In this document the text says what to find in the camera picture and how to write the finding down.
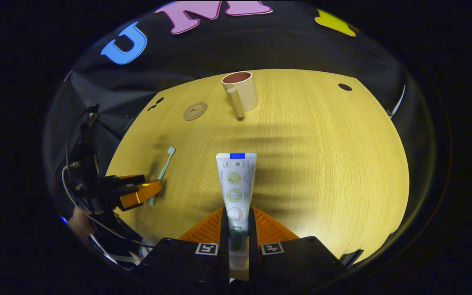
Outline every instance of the cup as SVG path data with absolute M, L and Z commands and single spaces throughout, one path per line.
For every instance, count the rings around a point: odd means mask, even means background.
M 244 112 L 251 111 L 258 106 L 258 97 L 256 95 L 252 73 L 242 71 L 228 74 L 221 79 L 221 84 L 223 84 L 225 92 L 231 88 L 238 90 Z

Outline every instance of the orange gripper pad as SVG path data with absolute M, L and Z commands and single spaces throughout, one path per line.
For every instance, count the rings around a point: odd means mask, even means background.
M 220 243 L 221 214 L 223 207 L 212 212 L 187 230 L 178 240 L 194 243 Z
M 254 207 L 252 209 L 254 210 L 254 220 L 256 221 L 258 247 L 265 243 L 283 242 L 300 238 L 260 209 Z

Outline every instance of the round table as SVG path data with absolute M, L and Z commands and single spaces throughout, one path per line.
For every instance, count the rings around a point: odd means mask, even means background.
M 216 154 L 254 152 L 251 206 L 299 237 L 316 236 L 337 258 L 359 249 L 364 252 L 357 262 L 367 258 L 398 228 L 408 201 L 404 149 L 385 110 L 352 77 L 296 69 L 251 72 L 259 104 L 243 120 L 221 85 L 226 74 L 152 99 L 118 146 L 107 175 L 153 180 L 169 146 L 176 152 L 155 206 L 116 212 L 152 243 L 178 238 L 223 207 Z M 208 105 L 206 112 L 184 120 L 197 102 Z

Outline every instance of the cup handle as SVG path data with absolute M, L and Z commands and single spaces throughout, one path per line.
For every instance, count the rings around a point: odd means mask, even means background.
M 232 107 L 236 111 L 236 116 L 238 116 L 238 118 L 243 118 L 243 106 L 241 104 L 240 94 L 238 93 L 238 90 L 234 87 L 229 88 L 227 89 L 227 94 L 229 95 L 232 101 Z

